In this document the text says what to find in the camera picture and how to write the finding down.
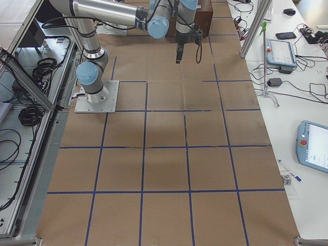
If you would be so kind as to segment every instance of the brown paper floor covering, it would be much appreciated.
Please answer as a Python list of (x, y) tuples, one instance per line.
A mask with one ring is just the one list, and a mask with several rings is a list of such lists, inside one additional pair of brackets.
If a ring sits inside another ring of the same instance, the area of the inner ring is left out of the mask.
[(198, 65), (195, 44), (176, 65), (172, 38), (100, 36), (103, 78), (121, 81), (117, 112), (75, 114), (73, 102), (37, 231), (43, 245), (294, 245), (228, 4), (213, 9)]

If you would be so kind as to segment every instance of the pen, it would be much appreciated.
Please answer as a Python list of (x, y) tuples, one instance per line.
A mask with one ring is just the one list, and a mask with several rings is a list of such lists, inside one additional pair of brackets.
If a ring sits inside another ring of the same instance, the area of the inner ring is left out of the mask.
[(294, 173), (292, 173), (291, 171), (289, 171), (290, 173), (291, 173), (291, 175), (293, 176), (293, 177), (295, 177), (296, 178), (296, 180), (298, 181), (298, 182), (301, 182), (302, 181), (302, 179), (300, 178), (300, 177), (298, 177), (298, 176), (296, 176)]
[(286, 167), (283, 163), (282, 163), (282, 160), (278, 160), (279, 164), (281, 164), (287, 171), (289, 171), (289, 173), (298, 181), (298, 182), (301, 182), (302, 179), (299, 177), (299, 176), (296, 176), (294, 173), (291, 172), (291, 170)]

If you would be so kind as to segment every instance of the wooden box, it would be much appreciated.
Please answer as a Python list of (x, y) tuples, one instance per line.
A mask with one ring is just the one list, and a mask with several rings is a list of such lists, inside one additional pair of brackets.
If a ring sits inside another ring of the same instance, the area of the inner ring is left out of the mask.
[[(203, 30), (203, 37), (207, 37), (210, 32), (213, 16), (212, 3), (211, 0), (198, 0), (198, 5), (200, 5), (200, 8), (196, 10), (195, 22)], [(167, 37), (175, 36), (175, 24), (176, 18), (171, 18), (170, 27), (166, 34)]]

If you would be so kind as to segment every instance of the red emergency stop button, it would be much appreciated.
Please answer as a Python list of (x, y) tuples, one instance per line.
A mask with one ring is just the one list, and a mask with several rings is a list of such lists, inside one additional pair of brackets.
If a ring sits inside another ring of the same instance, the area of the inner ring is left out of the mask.
[(305, 146), (305, 145), (308, 144), (307, 142), (308, 142), (308, 141), (306, 141), (306, 140), (302, 140), (302, 141), (300, 142), (300, 144), (301, 144), (302, 146)]

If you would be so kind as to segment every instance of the blue joint cap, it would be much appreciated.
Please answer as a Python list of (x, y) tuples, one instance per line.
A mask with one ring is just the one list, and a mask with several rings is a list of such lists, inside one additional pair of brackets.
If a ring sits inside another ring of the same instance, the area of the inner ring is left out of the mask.
[(180, 2), (190, 10), (197, 9), (198, 0), (180, 0)]
[(163, 16), (157, 16), (152, 18), (152, 20), (147, 25), (147, 30), (149, 35), (153, 38), (163, 38), (169, 29), (169, 21)]
[(156, 3), (156, 0), (150, 0), (149, 1), (149, 9), (154, 9), (155, 8), (155, 3)]
[(98, 78), (98, 74), (97, 66), (89, 61), (78, 65), (76, 69), (77, 79), (84, 86), (89, 86), (94, 83)]

